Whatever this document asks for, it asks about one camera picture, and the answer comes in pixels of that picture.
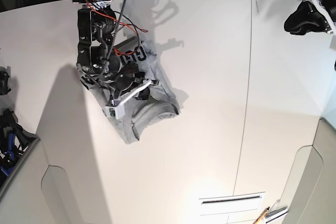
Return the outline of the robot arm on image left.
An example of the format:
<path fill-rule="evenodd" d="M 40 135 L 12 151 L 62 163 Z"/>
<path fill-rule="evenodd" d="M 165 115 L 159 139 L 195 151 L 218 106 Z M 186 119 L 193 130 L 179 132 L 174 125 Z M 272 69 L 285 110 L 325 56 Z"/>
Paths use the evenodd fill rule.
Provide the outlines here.
<path fill-rule="evenodd" d="M 98 89 L 107 96 L 109 105 L 118 105 L 128 98 L 147 100 L 150 86 L 137 63 L 125 63 L 124 56 L 134 56 L 141 48 L 139 28 L 125 19 L 126 0 L 115 12 L 112 0 L 72 0 L 81 4 L 77 12 L 77 70 L 87 89 Z"/>

